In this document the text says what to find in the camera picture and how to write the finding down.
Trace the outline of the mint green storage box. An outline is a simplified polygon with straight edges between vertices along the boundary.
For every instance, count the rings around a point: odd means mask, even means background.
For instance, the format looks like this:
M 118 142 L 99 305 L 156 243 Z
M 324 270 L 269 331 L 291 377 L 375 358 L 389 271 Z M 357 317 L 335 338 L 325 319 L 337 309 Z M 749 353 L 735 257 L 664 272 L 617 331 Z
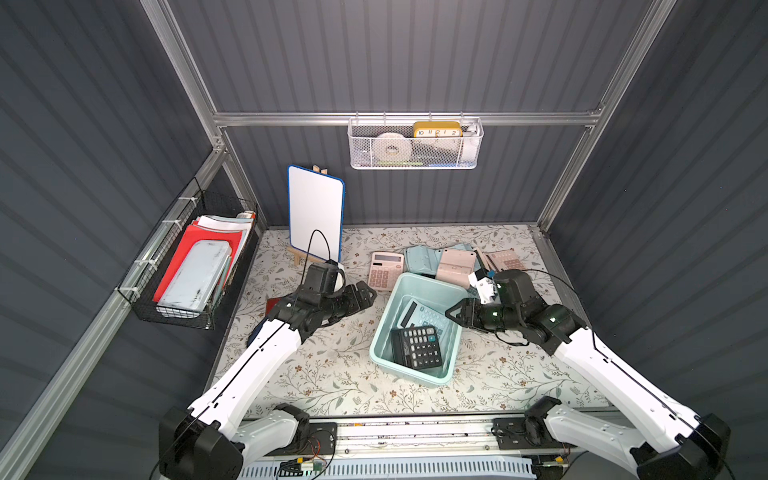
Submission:
M 416 299 L 444 314 L 449 307 L 468 296 L 467 290 L 457 285 L 413 273 L 400 275 L 374 334 L 369 349 L 371 360 L 392 374 L 428 387 L 448 384 L 453 378 L 453 371 L 456 367 L 463 333 L 461 326 L 459 334 L 452 335 L 447 341 L 440 342 L 438 340 L 443 356 L 443 365 L 421 371 L 412 370 L 393 362 L 390 332 L 398 329 L 395 326 L 395 321 L 406 297 Z

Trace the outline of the black calculator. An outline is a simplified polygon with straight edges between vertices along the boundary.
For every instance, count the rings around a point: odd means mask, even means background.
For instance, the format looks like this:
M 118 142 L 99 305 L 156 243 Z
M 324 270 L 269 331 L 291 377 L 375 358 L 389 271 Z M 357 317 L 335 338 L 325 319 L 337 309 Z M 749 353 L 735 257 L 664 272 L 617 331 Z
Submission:
M 432 325 L 398 328 L 390 332 L 393 362 L 412 370 L 443 365 L 437 330 Z

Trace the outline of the teal calculator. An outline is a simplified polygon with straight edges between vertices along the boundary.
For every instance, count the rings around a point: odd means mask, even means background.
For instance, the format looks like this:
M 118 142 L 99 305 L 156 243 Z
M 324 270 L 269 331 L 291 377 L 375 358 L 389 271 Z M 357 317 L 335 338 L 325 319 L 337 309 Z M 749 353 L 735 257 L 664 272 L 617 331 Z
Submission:
M 461 327 L 443 313 L 410 297 L 404 299 L 395 326 L 432 328 L 440 342 L 447 341 L 452 335 L 459 334 L 461 331 Z

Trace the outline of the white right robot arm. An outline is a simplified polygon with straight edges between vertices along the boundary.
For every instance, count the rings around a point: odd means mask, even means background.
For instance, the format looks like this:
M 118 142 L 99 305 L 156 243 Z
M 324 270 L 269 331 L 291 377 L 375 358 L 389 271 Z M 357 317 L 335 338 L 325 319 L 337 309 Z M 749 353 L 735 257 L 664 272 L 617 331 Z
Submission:
M 448 308 L 458 325 L 484 333 L 517 331 L 530 344 L 574 369 L 629 421 L 600 420 L 544 396 L 524 417 L 528 443 L 581 447 L 638 479 L 714 479 L 731 470 L 731 429 L 715 414 L 700 415 L 676 401 L 614 353 L 583 318 L 549 305 L 523 270 L 469 274 L 478 293 Z

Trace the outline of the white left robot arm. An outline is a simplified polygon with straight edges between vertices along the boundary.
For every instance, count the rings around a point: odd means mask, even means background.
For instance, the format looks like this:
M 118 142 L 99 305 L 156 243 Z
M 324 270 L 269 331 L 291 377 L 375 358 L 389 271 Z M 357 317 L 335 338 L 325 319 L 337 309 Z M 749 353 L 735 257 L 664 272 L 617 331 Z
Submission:
M 235 479 L 269 453 L 309 447 L 303 410 L 280 404 L 250 423 L 243 421 L 245 414 L 317 330 L 372 307 L 376 297 L 366 282 L 348 282 L 335 261 L 311 264 L 296 290 L 268 311 L 227 372 L 187 408 L 172 408 L 162 418 L 157 472 L 167 479 Z

